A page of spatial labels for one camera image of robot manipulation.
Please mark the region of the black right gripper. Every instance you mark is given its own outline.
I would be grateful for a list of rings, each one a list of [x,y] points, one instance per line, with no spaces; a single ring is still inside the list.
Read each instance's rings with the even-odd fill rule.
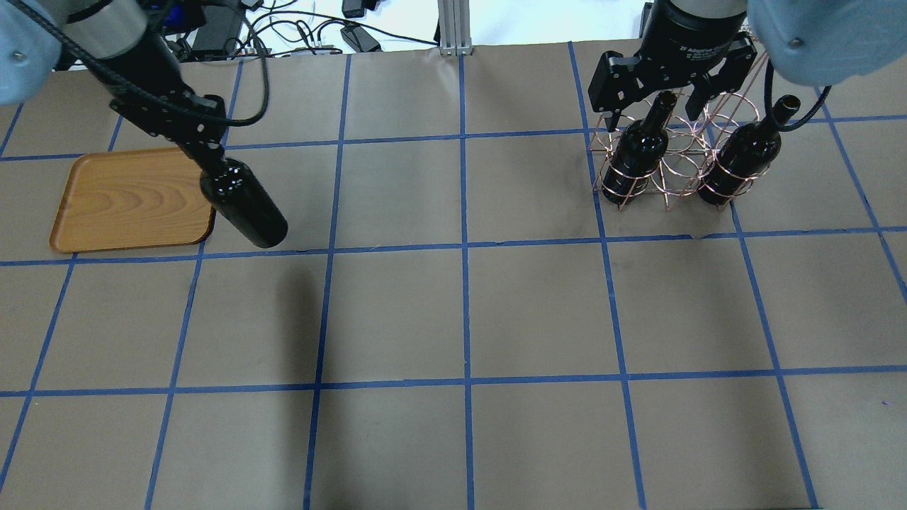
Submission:
[[[634,55],[606,51],[587,87],[594,112],[616,120],[657,91],[692,91],[685,104],[687,119],[697,120],[710,101],[739,91],[757,59],[751,37],[738,32],[714,47],[694,47],[673,40],[645,40]]]

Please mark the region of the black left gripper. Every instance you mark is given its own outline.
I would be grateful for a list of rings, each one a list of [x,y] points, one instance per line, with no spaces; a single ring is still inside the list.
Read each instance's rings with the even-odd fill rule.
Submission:
[[[226,127],[197,117],[198,114],[208,114],[218,120],[226,118],[223,97],[213,94],[196,96],[191,91],[179,91],[175,96],[167,97],[194,113],[192,117],[176,112],[171,106],[159,106],[140,98],[123,87],[114,87],[111,93],[111,109],[147,135],[163,137],[175,143],[201,167],[227,167],[227,157],[221,144]]]

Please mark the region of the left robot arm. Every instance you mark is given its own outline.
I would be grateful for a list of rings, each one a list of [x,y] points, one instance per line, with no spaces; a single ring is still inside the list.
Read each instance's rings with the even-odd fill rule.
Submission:
[[[4,1],[2,103],[41,89],[64,50],[109,91],[110,106],[147,135],[174,143],[204,174],[227,167],[227,117],[219,96],[200,96],[136,1]]]

